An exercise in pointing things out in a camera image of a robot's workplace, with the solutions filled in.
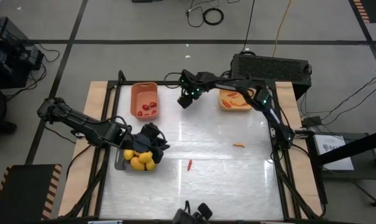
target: white label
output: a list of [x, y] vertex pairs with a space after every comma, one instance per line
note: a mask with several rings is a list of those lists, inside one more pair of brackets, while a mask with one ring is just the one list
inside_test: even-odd
[[279, 118], [276, 116], [275, 112], [272, 109], [270, 109], [270, 113], [273, 115], [273, 117], [275, 118], [275, 120], [277, 121], [277, 123], [280, 124]]
[[219, 84], [215, 84], [215, 86], [217, 88], [220, 88], [220, 89], [223, 89], [223, 90], [234, 90], [234, 91], [236, 91], [236, 88], [234, 88], [233, 86], [226, 86], [226, 85], [219, 85]]

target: gray basket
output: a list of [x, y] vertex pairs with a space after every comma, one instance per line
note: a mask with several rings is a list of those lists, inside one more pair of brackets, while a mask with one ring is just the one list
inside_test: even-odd
[[123, 149], [117, 149], [116, 151], [116, 160], [114, 161], [114, 168], [117, 170], [123, 170], [123, 171], [133, 171], [133, 172], [155, 172], [157, 170], [158, 164], [156, 164], [156, 167], [154, 170], [148, 171], [148, 170], [135, 170], [130, 165], [130, 161], [126, 160], [124, 158], [124, 150]]

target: red chili pepper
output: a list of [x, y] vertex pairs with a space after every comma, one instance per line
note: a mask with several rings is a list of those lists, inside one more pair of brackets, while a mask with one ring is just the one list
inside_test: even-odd
[[188, 171], [190, 170], [190, 167], [192, 166], [192, 160], [190, 159], [189, 160], [189, 163], [188, 163]]

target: yellow fruit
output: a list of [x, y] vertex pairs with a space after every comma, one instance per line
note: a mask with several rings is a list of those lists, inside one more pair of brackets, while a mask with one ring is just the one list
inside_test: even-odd
[[134, 170], [145, 170], [145, 164], [138, 161], [138, 157], [133, 157], [130, 164]]
[[156, 168], [156, 164], [153, 161], [153, 159], [150, 159], [150, 161], [148, 163], [146, 163], [145, 166], [146, 166], [147, 171], [151, 171], [151, 170], [154, 170]]
[[141, 153], [138, 157], [139, 159], [139, 162], [141, 163], [147, 163], [147, 162], [150, 162], [152, 160], [152, 152], [144, 152], [144, 153]]
[[125, 149], [124, 150], [124, 158], [127, 159], [127, 160], [130, 160], [132, 159], [134, 156], [134, 150], [130, 150], [130, 149]]

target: yellow cable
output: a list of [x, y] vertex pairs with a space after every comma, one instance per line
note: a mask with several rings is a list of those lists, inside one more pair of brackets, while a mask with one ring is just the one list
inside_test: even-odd
[[288, 5], [287, 5], [287, 8], [286, 8], [286, 11], [285, 11], [285, 15], [283, 16], [283, 19], [282, 19], [282, 21], [280, 22], [279, 29], [277, 30], [276, 41], [275, 41], [275, 46], [274, 46], [274, 48], [273, 48], [273, 54], [272, 54], [272, 57], [275, 56], [276, 47], [277, 47], [277, 40], [279, 39], [279, 33], [280, 33], [280, 30], [282, 29], [282, 25], [283, 25], [283, 22], [285, 21], [285, 18], [286, 18], [286, 15], [287, 15], [288, 9], [290, 8], [290, 4], [291, 4], [291, 2], [292, 2], [292, 0], [289, 0]]

